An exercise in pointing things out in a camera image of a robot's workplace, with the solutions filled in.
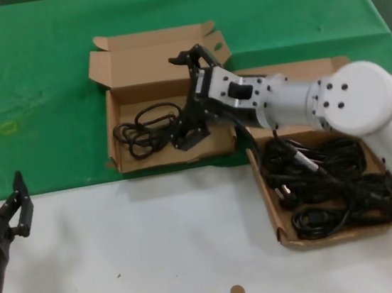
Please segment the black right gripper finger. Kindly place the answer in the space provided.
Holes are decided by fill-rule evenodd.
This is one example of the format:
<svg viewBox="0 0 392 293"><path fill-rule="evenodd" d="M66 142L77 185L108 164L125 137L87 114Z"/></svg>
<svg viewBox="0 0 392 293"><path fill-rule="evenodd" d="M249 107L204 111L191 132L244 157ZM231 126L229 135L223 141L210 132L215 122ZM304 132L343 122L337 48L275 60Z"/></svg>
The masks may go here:
<svg viewBox="0 0 392 293"><path fill-rule="evenodd" d="M190 79L198 78L199 71L202 70L200 59L203 59L209 67L222 67L222 64L205 46L195 44L189 50L178 53L177 57L168 59L172 65L187 66Z"/></svg>
<svg viewBox="0 0 392 293"><path fill-rule="evenodd" d="M169 131L170 142L175 149L188 151L211 133L207 125L207 116L203 111L183 110Z"/></svg>

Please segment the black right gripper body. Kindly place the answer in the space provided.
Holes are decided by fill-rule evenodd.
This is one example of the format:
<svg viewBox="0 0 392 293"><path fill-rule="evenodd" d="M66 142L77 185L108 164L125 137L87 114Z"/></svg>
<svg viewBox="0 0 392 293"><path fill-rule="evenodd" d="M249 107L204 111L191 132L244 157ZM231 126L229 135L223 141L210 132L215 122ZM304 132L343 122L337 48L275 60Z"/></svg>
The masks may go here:
<svg viewBox="0 0 392 293"><path fill-rule="evenodd" d="M207 125L271 128L265 75L237 75L222 67L199 71L186 109L203 111Z"/></svg>

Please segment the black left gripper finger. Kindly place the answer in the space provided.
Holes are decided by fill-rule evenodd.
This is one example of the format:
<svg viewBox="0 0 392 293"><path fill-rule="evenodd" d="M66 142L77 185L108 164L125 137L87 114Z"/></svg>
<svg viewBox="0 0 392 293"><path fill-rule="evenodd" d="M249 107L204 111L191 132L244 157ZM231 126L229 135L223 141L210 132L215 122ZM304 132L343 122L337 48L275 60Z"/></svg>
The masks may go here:
<svg viewBox="0 0 392 293"><path fill-rule="evenodd" d="M0 219L7 226L7 234L11 240L16 236L27 238L30 235L34 209L21 172L17 170L13 178L13 191L0 207ZM9 225L9 221L17 211L20 211L18 225L13 228Z"/></svg>

